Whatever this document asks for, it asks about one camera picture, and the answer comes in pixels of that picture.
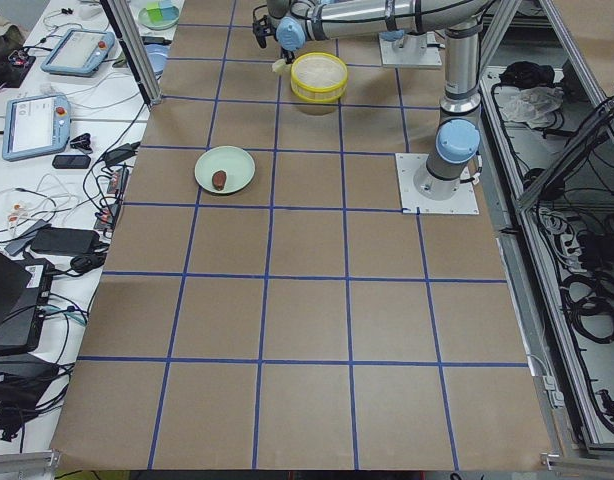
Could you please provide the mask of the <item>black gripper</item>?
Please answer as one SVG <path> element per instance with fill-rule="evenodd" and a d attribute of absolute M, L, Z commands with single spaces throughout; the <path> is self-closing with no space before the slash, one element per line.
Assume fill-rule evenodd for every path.
<path fill-rule="evenodd" d="M 295 58 L 295 53 L 292 52 L 292 51 L 289 51 L 289 50 L 287 50 L 285 48 L 281 49 L 281 53 L 282 53 L 284 59 L 294 59 Z"/>

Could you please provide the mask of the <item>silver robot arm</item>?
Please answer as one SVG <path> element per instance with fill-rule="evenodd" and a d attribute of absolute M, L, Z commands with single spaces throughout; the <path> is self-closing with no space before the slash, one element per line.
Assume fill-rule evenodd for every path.
<path fill-rule="evenodd" d="M 478 149 L 481 16 L 484 1 L 268 1 L 252 12 L 260 47 L 274 39 L 287 62 L 309 41 L 376 34 L 389 67 L 445 67 L 435 148 L 418 168 L 418 192 L 451 198 Z"/>

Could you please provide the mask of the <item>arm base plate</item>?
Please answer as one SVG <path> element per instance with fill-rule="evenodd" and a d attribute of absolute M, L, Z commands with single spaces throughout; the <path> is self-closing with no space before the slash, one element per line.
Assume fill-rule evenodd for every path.
<path fill-rule="evenodd" d="M 404 214 L 478 215 L 479 208 L 469 168 L 458 179 L 446 181 L 427 169 L 427 154 L 396 153 L 396 173 Z"/>
<path fill-rule="evenodd" d="M 384 67 L 440 69 L 442 66 L 440 51 L 444 44 L 437 40 L 434 32 L 420 35 L 381 33 L 379 46 Z"/>

